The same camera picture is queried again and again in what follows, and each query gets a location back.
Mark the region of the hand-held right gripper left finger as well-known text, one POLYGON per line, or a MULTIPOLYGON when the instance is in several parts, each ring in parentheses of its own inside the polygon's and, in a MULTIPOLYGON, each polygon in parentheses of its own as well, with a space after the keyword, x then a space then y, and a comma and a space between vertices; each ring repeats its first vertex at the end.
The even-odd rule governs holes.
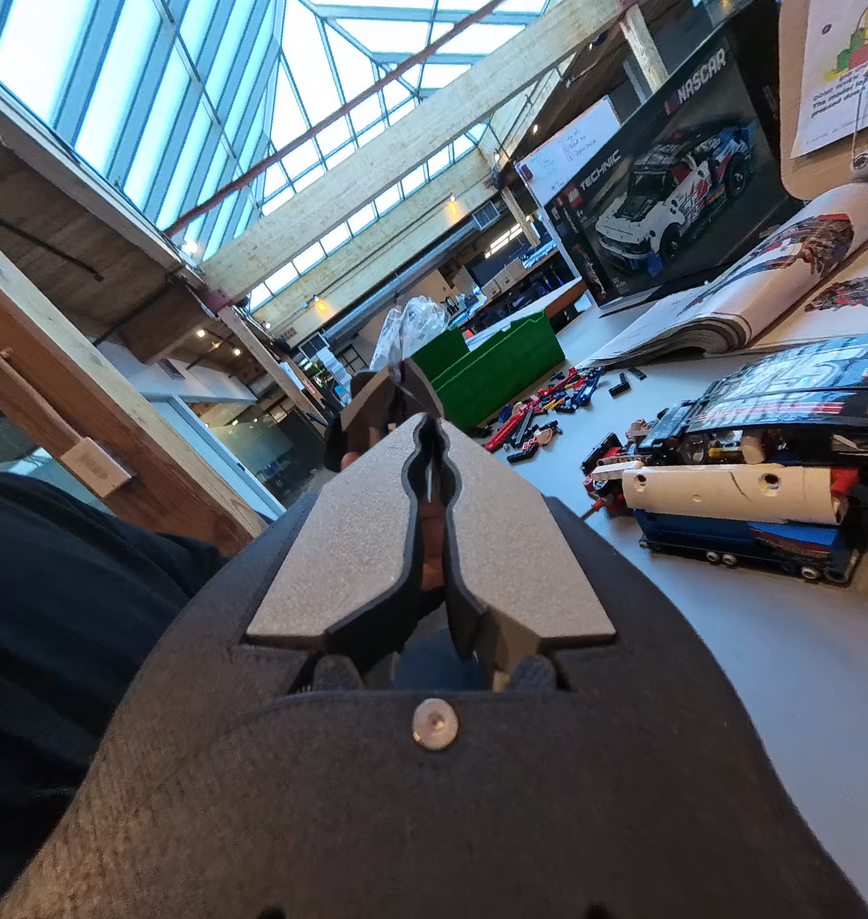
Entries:
POLYGON ((423 615, 434 440, 434 418, 414 415, 322 489, 245 630, 250 644, 404 648, 423 615))

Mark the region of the clear plastic bag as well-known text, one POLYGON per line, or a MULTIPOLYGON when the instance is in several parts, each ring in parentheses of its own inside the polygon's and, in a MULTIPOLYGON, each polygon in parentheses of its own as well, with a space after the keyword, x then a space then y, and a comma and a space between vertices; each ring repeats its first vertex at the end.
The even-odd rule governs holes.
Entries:
POLYGON ((450 324, 447 308, 426 296, 411 298, 387 313, 369 370, 395 367, 440 336, 450 324))

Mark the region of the toy brick race car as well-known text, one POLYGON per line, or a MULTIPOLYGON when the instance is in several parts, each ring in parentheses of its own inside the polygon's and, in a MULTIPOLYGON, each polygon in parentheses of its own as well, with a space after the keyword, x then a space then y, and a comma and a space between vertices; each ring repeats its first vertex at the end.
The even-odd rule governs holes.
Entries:
POLYGON ((847 585, 868 549, 868 431, 783 425, 692 433, 702 396, 638 420, 625 440, 608 435, 587 455, 582 470, 595 509, 630 513, 651 552, 847 585))

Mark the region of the whiteboard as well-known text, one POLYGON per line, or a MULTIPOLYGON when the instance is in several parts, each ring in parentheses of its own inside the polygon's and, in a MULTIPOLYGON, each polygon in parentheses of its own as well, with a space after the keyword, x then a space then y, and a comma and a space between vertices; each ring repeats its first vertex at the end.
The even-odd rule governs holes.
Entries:
POLYGON ((609 96, 556 132, 517 162, 519 177, 537 205, 547 206, 572 178, 620 129, 609 96))

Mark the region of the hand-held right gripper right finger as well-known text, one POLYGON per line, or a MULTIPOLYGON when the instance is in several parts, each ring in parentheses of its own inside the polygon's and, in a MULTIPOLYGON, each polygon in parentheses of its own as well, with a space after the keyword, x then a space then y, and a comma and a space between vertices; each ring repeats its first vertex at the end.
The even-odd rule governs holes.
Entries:
POLYGON ((460 657, 511 674, 530 656, 612 642, 542 493, 450 422, 439 434, 446 609, 460 657))

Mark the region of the large green plastic bin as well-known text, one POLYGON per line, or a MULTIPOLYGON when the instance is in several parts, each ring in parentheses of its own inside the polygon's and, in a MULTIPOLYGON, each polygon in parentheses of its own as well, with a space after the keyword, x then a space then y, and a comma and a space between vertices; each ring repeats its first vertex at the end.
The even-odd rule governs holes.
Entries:
POLYGON ((544 312, 512 321, 505 330, 440 371, 432 386, 445 419, 467 430, 493 417, 564 361, 544 312))

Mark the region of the grey desk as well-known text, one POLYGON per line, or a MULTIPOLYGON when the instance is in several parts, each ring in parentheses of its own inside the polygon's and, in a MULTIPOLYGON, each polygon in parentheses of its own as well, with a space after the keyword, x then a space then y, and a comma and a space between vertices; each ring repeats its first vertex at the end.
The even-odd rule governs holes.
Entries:
MULTIPOLYGON (((591 306, 558 332, 566 361, 591 356, 646 306, 603 316, 591 306)), ((601 439, 747 362, 675 359, 605 374, 589 406, 562 415, 563 434, 513 468, 578 516, 590 499, 581 463, 601 439)), ((684 614, 731 680, 790 797, 868 902, 868 552, 848 587, 808 583, 773 569, 713 566, 651 553, 627 516, 586 520, 684 614)))

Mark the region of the pile of loose toy bricks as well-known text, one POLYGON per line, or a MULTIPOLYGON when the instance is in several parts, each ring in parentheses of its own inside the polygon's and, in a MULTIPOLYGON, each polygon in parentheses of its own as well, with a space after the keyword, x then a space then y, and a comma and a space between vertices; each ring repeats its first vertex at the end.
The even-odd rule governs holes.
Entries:
POLYGON ((642 370, 606 371, 602 367, 571 368, 551 377, 549 384, 513 405, 481 432, 492 454, 504 452, 514 465, 533 459, 563 433, 561 418, 589 417, 596 400, 617 399, 629 393, 634 381, 645 381, 642 370))

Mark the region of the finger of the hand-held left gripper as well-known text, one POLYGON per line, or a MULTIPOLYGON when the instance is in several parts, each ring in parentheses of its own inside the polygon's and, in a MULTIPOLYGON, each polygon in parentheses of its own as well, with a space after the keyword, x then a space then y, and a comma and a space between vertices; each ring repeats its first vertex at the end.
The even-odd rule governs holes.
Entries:
POLYGON ((402 361, 402 390, 409 417, 424 413, 436 420, 447 419, 440 397, 413 359, 402 361))
POLYGON ((361 370, 341 415, 344 453, 362 454, 405 423, 404 369, 361 370))

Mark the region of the black toy set box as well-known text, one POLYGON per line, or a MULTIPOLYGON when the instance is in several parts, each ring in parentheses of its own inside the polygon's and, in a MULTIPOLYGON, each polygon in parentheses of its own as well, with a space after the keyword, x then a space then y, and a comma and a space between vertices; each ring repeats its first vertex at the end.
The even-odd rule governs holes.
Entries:
POLYGON ((547 207, 599 306, 703 282, 802 207, 780 176, 778 13, 727 18, 547 207))

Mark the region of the open instruction booklet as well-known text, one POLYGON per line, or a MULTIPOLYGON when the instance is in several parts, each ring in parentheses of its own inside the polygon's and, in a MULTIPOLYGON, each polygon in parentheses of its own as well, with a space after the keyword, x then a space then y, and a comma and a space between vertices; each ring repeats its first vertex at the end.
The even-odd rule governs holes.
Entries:
POLYGON ((828 190, 711 282, 657 300, 578 367, 637 366, 687 348, 748 347, 868 242, 868 183, 828 190))

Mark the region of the printed paper leaflet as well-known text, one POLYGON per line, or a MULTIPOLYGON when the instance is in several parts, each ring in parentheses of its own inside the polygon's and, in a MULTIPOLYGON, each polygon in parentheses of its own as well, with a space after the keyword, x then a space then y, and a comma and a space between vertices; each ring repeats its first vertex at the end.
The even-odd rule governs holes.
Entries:
POLYGON ((868 1, 809 2, 802 50, 792 158, 868 128, 868 1))

